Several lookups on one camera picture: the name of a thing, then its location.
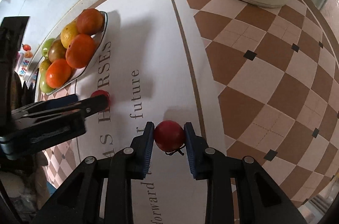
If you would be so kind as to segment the colourful wall sticker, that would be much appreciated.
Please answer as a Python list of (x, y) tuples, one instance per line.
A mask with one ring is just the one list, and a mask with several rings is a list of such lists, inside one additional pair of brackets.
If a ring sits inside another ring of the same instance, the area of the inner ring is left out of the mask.
[(20, 77), (23, 77), (26, 74), (32, 58), (33, 53), (31, 46), (29, 44), (22, 44), (17, 54), (17, 62), (14, 69)]

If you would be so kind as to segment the green apple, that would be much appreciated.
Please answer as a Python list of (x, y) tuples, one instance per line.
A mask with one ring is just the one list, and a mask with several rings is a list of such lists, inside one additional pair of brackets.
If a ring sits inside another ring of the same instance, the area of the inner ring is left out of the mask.
[(52, 91), (54, 91), (54, 88), (51, 88), (43, 77), (40, 78), (39, 87), (40, 87), (41, 92), (45, 94), (51, 93)]
[(51, 48), (52, 43), (55, 41), (55, 38), (50, 38), (43, 42), (41, 47), (41, 54), (44, 58), (48, 57), (48, 51)]

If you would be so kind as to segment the yellow orange fruit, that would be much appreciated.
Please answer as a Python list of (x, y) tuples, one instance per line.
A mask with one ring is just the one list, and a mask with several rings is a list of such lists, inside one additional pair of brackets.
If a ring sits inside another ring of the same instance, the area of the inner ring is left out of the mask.
[(65, 49), (68, 48), (68, 46), (71, 44), (72, 40), (79, 34), (77, 26), (76, 26), (76, 20), (70, 22), (67, 24), (61, 34), (60, 34), (60, 40)]

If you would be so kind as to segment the floral oval ceramic plate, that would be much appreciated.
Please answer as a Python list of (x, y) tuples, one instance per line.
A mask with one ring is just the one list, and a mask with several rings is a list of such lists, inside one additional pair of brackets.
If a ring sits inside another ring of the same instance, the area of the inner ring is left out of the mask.
[(39, 66), (39, 88), (46, 95), (68, 86), (94, 65), (107, 30), (108, 15), (85, 9), (67, 24), (58, 38), (45, 41)]

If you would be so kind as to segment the brown red apple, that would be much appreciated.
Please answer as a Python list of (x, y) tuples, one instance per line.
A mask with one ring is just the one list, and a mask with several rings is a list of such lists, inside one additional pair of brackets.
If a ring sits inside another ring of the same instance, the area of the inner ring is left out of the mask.
[(48, 51), (48, 59), (51, 63), (58, 59), (65, 59), (66, 49), (61, 43), (60, 39), (56, 39), (53, 41), (49, 51)]

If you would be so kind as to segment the orange tangerine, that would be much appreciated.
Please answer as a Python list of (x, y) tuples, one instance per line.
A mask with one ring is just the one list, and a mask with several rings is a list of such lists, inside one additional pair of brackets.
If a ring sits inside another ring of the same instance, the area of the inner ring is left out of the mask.
[(56, 89), (62, 87), (71, 76), (72, 68), (65, 59), (55, 60), (47, 69), (45, 80), (49, 87)]
[(91, 36), (79, 34), (67, 48), (65, 59), (71, 68), (84, 68), (89, 64), (96, 49), (97, 46)]

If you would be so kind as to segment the dark orange persimmon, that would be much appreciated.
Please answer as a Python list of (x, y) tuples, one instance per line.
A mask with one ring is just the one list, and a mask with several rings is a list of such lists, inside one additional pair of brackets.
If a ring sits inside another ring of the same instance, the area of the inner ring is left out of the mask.
[(104, 16), (97, 9), (85, 9), (76, 20), (79, 33), (94, 35), (98, 33), (104, 24)]

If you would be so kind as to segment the green apple front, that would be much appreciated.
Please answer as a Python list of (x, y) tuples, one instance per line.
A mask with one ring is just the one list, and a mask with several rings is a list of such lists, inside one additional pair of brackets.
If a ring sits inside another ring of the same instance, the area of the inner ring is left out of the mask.
[(54, 91), (54, 88), (51, 88), (43, 77), (40, 78), (39, 87), (40, 87), (41, 92), (45, 94), (51, 93), (52, 91)]

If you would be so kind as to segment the yellow lemon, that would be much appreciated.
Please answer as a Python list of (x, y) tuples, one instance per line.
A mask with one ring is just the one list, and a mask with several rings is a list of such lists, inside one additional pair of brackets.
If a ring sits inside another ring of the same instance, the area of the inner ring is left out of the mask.
[(44, 59), (39, 66), (39, 73), (45, 73), (52, 63), (49, 59)]

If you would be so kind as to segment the checkered table runner cloth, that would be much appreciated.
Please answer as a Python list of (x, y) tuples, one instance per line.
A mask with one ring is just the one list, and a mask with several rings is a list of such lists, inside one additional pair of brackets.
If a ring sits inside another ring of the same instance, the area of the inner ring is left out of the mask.
[(240, 0), (106, 0), (104, 46), (55, 93), (110, 93), (87, 133), (45, 151), (55, 187), (88, 155), (113, 156), (146, 122), (191, 122), (208, 143), (253, 156), (317, 223), (338, 189), (338, 0), (276, 9)]

